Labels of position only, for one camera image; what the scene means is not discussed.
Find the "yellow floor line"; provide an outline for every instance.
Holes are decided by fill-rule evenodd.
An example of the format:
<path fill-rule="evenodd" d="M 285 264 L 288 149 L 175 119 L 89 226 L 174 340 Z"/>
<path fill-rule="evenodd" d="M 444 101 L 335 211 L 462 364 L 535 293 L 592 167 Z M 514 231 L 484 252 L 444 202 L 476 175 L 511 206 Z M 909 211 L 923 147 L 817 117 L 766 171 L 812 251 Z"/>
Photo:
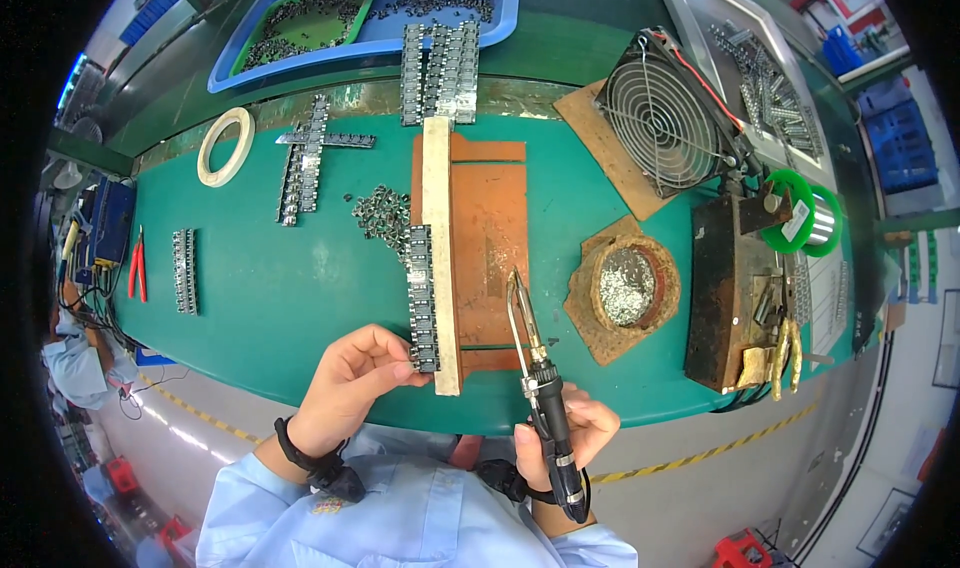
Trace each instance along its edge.
<path fill-rule="evenodd" d="M 201 420 L 204 420 L 204 421 L 206 421 L 206 422 L 209 422 L 210 424 L 212 424 L 213 426 L 217 427 L 218 429 L 220 429 L 220 430 L 225 430 L 225 431 L 229 432 L 230 434 L 232 434 L 232 435 L 234 435 L 234 436 L 237 436 L 237 437 L 242 438 L 242 439 L 244 439 L 244 440 L 246 440 L 246 441 L 252 442 L 252 443 L 254 443 L 254 444 L 256 444 L 256 445 L 259 445 L 260 443 L 263 442 L 263 439 L 259 438 L 259 437 L 256 436 L 255 434 L 250 434 L 249 432 L 246 432 L 245 430 L 240 430 L 240 429 L 238 429 L 238 428 L 235 428 L 235 427 L 227 424 L 226 422 L 224 422 L 224 421 L 222 421 L 222 420 L 218 420 L 217 418 L 214 418 L 213 416 L 211 416 L 210 414 L 206 413 L 205 411 L 200 411 L 200 410 L 197 409 L 196 407 L 191 406 L 190 404 L 186 403 L 186 401 L 184 401 L 183 399 L 180 399 L 179 397 L 173 395 L 172 393 L 170 393 L 169 391 L 167 391 L 167 390 L 164 389 L 163 387 L 158 386 L 155 382 L 151 381 L 151 380 L 150 380 L 149 378 L 147 378 L 146 376 L 144 376 L 144 375 L 141 374 L 141 375 L 140 375 L 140 379 L 142 379 L 143 382 L 146 382 L 147 384 L 149 384 L 152 389 L 154 389 L 154 390 L 155 390 L 156 392 L 158 392 L 159 394 L 162 394 L 164 397 L 166 397 L 167 399 L 169 399 L 169 400 L 170 400 L 171 402 L 173 402 L 174 404 L 182 407 L 183 409 L 186 409 L 187 411 L 189 411 L 190 413 L 194 414 L 195 416 L 197 416 L 197 417 L 200 418 Z M 695 463 L 697 463 L 698 461 L 703 461 L 704 459 L 707 459 L 708 457 L 714 457 L 715 455 L 719 455 L 719 454 L 726 453 L 726 452 L 728 452 L 728 451 L 730 451 L 730 450 L 732 450 L 732 449 L 736 449 L 737 447 L 740 447 L 740 446 L 742 446 L 742 445 L 746 445 L 747 443 L 750 443 L 750 442 L 752 442 L 752 441 L 756 441 L 756 440 L 758 440 L 758 439 L 760 439 L 760 438 L 762 438 L 762 437 L 770 434 L 771 432 L 774 432 L 774 431 L 776 431 L 776 430 L 780 430 L 780 429 L 782 429 L 783 427 L 787 426 L 788 424 L 792 424 L 792 423 L 796 422 L 797 420 L 799 420 L 800 418 L 803 418 L 804 416 L 810 414 L 810 412 L 813 411 L 813 410 L 816 409 L 816 408 L 817 408 L 817 403 L 813 403 L 813 404 L 811 404 L 810 406 L 808 406 L 806 409 L 804 409 L 804 410 L 802 410 L 802 411 L 800 411 L 800 412 L 798 412 L 798 413 L 795 413 L 794 415 L 790 416 L 789 418 L 786 418 L 786 419 L 784 419 L 784 420 L 780 420 L 779 422 L 777 422 L 777 423 L 774 424 L 773 426 L 769 426 L 769 427 L 767 427 L 767 428 L 765 428 L 765 429 L 763 429 L 763 430 L 759 430 L 759 431 L 757 431 L 757 432 L 754 432 L 753 434 L 748 434 L 747 436 L 744 436 L 743 438 L 739 438 L 738 440 L 736 440 L 736 441 L 734 441 L 734 442 L 732 442 L 732 443 L 728 443 L 728 444 L 722 445 L 722 446 L 720 446 L 720 447 L 714 447 L 713 449 L 704 451 L 704 452 L 702 452 L 701 454 L 690 455 L 689 457 L 684 457 L 684 458 L 682 458 L 682 459 L 675 459 L 675 460 L 673 460 L 673 461 L 670 461 L 670 462 L 667 462 L 667 463 L 658 464 L 658 465 L 656 465 L 656 466 L 647 466 L 647 467 L 645 467 L 645 468 L 638 468 L 638 469 L 636 469 L 636 470 L 628 470 L 628 471 L 626 471 L 626 472 L 609 472 L 609 473 L 607 473 L 607 474 L 595 474 L 595 475 L 591 475 L 591 476 L 590 476 L 590 483 L 591 483 L 591 484 L 606 484 L 606 483 L 608 483 L 608 482 L 616 482 L 617 480 L 625 480 L 626 478 L 643 477 L 643 476 L 648 476 L 648 475 L 651 475 L 651 474 L 655 474 L 655 473 L 657 473 L 657 472 L 666 472 L 667 470 L 676 470 L 677 468 L 681 468 L 681 467 L 683 467 L 683 466 L 690 466 L 690 464 L 695 464 Z"/>
<path fill-rule="evenodd" d="M 249 432 L 246 432 L 245 430 L 240 430 L 240 429 L 238 429 L 238 428 L 235 428 L 235 427 L 227 424 L 227 423 L 224 422 L 223 420 L 218 420 L 218 419 L 214 418 L 213 416 L 211 416 L 210 414 L 206 413 L 205 411 L 200 411 L 200 410 L 197 409 L 196 407 L 191 406 L 190 404 L 186 403 L 186 401 L 184 401 L 183 399 L 180 399 L 179 397 L 171 394 L 169 391 L 167 391 L 166 389 L 158 386 L 155 382 L 151 381 L 150 379 L 148 379 L 147 377 L 145 377 L 145 376 L 142 375 L 142 374 L 140 375 L 140 379 L 143 380 L 143 382 L 146 382 L 147 384 L 149 384 L 150 387 L 151 387 L 153 390 L 155 390 L 157 393 L 162 394 L 164 397 L 166 397 L 167 399 L 169 399 L 169 400 L 172 401 L 173 403 L 177 404 L 178 406 L 186 409 L 187 411 L 189 411 L 189 412 L 192 413 L 193 415 L 197 416 L 197 417 L 200 418 L 201 420 L 204 420 L 205 422 L 210 422 L 210 424 L 212 424 L 213 426 L 217 427 L 218 429 L 220 429 L 220 430 L 226 430 L 226 431 L 229 432 L 230 434 L 232 434 L 232 435 L 234 435 L 234 436 L 238 436 L 238 437 L 240 437 L 240 438 L 242 438 L 242 439 L 244 439 L 244 440 L 246 440 L 246 441 L 249 441 L 249 442 L 251 442 L 251 443 L 254 443 L 255 445 L 259 445 L 260 443 L 263 442 L 263 439 L 260 438 L 260 437 L 258 437 L 257 435 L 255 435 L 255 434 L 250 434 Z"/>
<path fill-rule="evenodd" d="M 814 403 L 811 406 L 804 409 L 803 411 L 799 413 L 795 413 L 789 418 L 785 420 L 781 420 L 780 422 L 777 422 L 773 426 L 767 427 L 758 432 L 754 432 L 753 434 L 748 434 L 747 436 L 744 436 L 743 438 L 740 438 L 732 443 L 729 443 L 728 445 L 714 447 L 711 450 L 704 451 L 702 454 L 690 455 L 690 457 L 684 457 L 683 459 L 675 459 L 674 461 L 658 464 L 656 466 L 647 466 L 646 468 L 639 468 L 637 470 L 628 470 L 626 472 L 610 472 L 608 474 L 590 475 L 590 483 L 606 484 L 607 482 L 625 480 L 626 478 L 645 477 L 657 472 L 666 472 L 667 470 L 676 470 L 677 468 L 680 468 L 682 466 L 689 466 L 690 464 L 697 463 L 698 461 L 703 461 L 708 457 L 714 457 L 715 455 L 725 453 L 731 449 L 736 449 L 741 445 L 746 445 L 751 441 L 756 441 L 757 439 L 762 438 L 767 434 L 774 432 L 775 430 L 780 430 L 784 426 L 796 422 L 800 418 L 803 418 L 804 416 L 808 415 L 811 411 L 813 411 L 816 408 L 817 408 L 817 404 Z"/>

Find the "red stool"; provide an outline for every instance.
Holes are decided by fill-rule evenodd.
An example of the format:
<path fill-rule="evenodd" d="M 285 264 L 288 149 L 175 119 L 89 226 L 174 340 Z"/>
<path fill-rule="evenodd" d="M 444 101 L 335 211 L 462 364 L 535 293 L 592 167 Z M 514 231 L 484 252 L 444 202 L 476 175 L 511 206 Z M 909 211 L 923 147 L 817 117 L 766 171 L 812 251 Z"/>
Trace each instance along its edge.
<path fill-rule="evenodd" d="M 750 530 L 720 539 L 714 550 L 717 559 L 713 568 L 770 568 L 774 563 Z"/>
<path fill-rule="evenodd" d="M 168 550 L 177 552 L 174 541 L 186 535 L 192 529 L 181 522 L 180 516 L 174 515 L 173 519 L 160 529 L 160 539 L 163 541 L 163 546 Z"/>
<path fill-rule="evenodd" d="M 123 458 L 123 455 L 106 463 L 106 471 L 110 474 L 110 480 L 113 480 L 113 486 L 117 493 L 126 493 L 136 489 L 139 485 L 134 477 L 134 468 Z"/>

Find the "soldering iron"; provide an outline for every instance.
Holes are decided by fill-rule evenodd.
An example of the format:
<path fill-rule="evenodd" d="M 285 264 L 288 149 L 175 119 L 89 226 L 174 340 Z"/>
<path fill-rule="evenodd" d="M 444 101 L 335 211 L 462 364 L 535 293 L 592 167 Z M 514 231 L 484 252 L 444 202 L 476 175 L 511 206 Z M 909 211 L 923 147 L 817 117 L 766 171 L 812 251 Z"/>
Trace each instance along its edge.
<path fill-rule="evenodd" d="M 514 296 L 520 308 L 520 316 L 530 342 L 530 365 L 523 356 L 523 345 L 514 316 Z M 516 268 L 507 282 L 507 313 L 516 352 L 520 357 L 523 377 L 520 387 L 523 396 L 530 402 L 530 417 L 543 446 L 543 459 L 550 475 L 550 485 L 557 504 L 563 513 L 578 524 L 587 521 L 590 499 L 580 480 L 580 471 L 573 458 L 570 444 L 570 425 L 564 408 L 562 391 L 564 381 L 557 373 L 557 366 L 546 355 L 546 346 L 541 342 L 537 322 L 534 319 L 530 293 L 523 286 L 521 274 Z"/>

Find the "red pliers handle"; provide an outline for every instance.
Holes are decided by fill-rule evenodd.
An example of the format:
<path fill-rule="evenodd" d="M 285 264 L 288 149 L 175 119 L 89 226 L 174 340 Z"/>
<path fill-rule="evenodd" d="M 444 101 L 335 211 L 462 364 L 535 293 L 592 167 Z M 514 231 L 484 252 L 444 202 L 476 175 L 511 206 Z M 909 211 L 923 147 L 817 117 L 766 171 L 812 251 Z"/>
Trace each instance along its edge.
<path fill-rule="evenodd" d="M 126 296 L 134 297 L 135 278 L 140 281 L 140 301 L 147 302 L 147 269 L 143 264 L 143 226 L 140 226 L 140 235 L 136 238 L 136 244 L 133 246 L 133 256 L 130 258 L 129 265 L 129 283 L 126 287 Z"/>

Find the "hand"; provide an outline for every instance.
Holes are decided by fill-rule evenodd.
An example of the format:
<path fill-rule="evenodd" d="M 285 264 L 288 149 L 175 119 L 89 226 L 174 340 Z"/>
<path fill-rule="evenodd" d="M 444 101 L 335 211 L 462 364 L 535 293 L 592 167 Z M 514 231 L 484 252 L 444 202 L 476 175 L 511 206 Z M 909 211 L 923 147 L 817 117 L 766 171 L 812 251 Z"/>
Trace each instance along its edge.
<path fill-rule="evenodd" d="M 415 373 L 410 344 L 370 324 L 335 341 L 319 360 L 299 411 L 290 419 L 290 441 L 305 454 L 320 457 L 360 428 L 380 395 L 396 386 L 424 386 Z"/>
<path fill-rule="evenodd" d="M 620 417 L 586 391 L 572 382 L 563 383 L 563 405 L 570 424 L 570 444 L 577 468 L 583 468 L 594 459 L 620 428 Z M 537 431 L 526 424 L 513 428 L 516 444 L 516 469 L 535 491 L 553 488 L 544 461 L 544 448 Z"/>

